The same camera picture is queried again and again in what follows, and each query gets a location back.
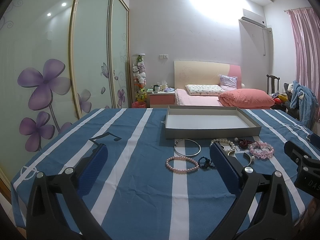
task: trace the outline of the black beaded bracelet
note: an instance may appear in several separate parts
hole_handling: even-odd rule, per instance
[[[203,165],[200,165],[201,159],[205,159],[205,162],[204,162]],[[216,169],[216,166],[211,165],[211,163],[212,163],[212,161],[210,161],[210,159],[208,159],[208,158],[206,158],[204,156],[202,156],[198,161],[198,164],[199,164],[201,169],[207,169],[209,167],[212,168],[212,169]]]

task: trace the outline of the pink crystal bracelet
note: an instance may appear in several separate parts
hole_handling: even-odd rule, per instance
[[[267,157],[272,158],[273,154],[275,152],[274,148],[270,144],[264,143],[264,142],[254,142],[252,144],[249,144],[248,148],[249,148],[250,153],[253,156],[255,156],[257,158],[262,158],[262,159],[266,159]],[[254,150],[255,148],[260,148],[261,152],[255,151]]]
[[[195,167],[191,168],[191,169],[186,169],[186,170],[179,170],[179,169],[176,169],[176,168],[173,168],[173,167],[170,166],[169,161],[171,161],[171,160],[189,161],[189,162],[192,162],[195,165]],[[178,173],[186,173],[186,172],[196,171],[196,170],[199,169],[199,164],[194,159],[191,159],[191,158],[188,158],[188,157],[183,157],[183,156],[170,157],[165,162],[165,166],[167,166],[167,168],[170,171],[175,171],[175,172],[178,172]]]

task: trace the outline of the pink bed sheet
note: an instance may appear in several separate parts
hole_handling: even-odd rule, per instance
[[[184,89],[176,89],[176,103],[180,106],[223,106],[215,96],[190,96]],[[270,107],[255,107],[246,109],[270,109]]]

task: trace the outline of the flower stem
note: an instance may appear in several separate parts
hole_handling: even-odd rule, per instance
[[[58,132],[60,132],[60,127],[58,125],[58,122],[57,122],[57,119],[56,119],[56,116],[54,115],[54,112],[53,112],[53,108],[52,108],[52,105],[49,105],[49,109],[50,109],[50,112],[51,112],[51,115],[52,115],[52,119],[53,119],[53,122],[58,130]]]

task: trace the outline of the patterned pillow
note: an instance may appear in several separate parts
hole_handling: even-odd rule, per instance
[[[228,77],[224,75],[220,76],[220,87],[222,87],[225,91],[230,91],[237,89],[237,77]]]
[[[186,85],[191,96],[218,96],[225,92],[218,85]]]

